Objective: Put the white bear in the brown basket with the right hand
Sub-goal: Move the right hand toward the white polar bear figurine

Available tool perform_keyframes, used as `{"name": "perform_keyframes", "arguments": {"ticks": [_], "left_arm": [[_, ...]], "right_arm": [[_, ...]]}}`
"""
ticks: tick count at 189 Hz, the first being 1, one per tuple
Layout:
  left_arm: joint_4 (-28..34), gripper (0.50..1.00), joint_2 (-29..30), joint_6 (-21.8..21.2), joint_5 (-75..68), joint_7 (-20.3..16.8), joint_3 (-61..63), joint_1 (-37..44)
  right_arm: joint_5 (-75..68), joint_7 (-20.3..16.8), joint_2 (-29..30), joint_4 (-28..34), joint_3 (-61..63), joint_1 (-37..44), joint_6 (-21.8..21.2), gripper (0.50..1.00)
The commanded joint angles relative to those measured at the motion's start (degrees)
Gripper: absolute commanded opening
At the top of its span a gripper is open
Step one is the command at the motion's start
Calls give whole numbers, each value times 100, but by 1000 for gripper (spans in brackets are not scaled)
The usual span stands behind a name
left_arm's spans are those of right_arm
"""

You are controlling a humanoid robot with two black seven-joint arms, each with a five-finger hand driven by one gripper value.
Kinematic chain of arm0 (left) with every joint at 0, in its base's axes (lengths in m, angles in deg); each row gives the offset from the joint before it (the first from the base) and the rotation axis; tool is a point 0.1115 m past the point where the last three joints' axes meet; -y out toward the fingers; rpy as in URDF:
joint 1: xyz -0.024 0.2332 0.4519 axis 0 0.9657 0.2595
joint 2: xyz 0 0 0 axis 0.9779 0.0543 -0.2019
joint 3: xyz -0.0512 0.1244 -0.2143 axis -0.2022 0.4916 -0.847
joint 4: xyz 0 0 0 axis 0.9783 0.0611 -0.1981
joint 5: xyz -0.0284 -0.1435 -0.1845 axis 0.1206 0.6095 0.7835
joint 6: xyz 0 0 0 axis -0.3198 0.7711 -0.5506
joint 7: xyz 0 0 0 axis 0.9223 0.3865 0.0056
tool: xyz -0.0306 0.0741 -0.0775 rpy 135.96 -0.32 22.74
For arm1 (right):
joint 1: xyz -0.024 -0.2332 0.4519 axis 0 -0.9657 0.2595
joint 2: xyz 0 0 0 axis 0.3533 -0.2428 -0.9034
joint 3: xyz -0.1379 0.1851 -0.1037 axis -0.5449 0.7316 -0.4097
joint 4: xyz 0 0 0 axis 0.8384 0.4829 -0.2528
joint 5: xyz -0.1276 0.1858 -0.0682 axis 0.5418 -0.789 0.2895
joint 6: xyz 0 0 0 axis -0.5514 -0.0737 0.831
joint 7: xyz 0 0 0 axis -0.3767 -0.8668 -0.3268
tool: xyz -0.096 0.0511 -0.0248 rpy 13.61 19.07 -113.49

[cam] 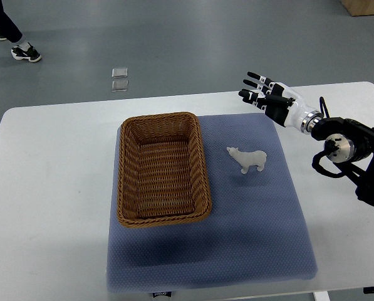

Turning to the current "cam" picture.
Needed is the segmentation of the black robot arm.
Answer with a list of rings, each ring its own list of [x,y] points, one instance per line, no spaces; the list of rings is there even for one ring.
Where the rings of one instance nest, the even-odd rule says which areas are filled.
[[[324,118],[311,128],[311,136],[324,141],[313,157],[312,168],[330,177],[347,177],[358,200],[374,207],[374,127],[353,119]]]

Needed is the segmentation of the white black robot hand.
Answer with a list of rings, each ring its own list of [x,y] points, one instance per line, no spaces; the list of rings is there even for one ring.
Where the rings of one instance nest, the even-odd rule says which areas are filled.
[[[243,83],[249,88],[239,92],[242,101],[263,110],[265,115],[283,127],[294,127],[304,134],[310,126],[324,117],[323,113],[307,105],[294,89],[281,82],[248,72]]]

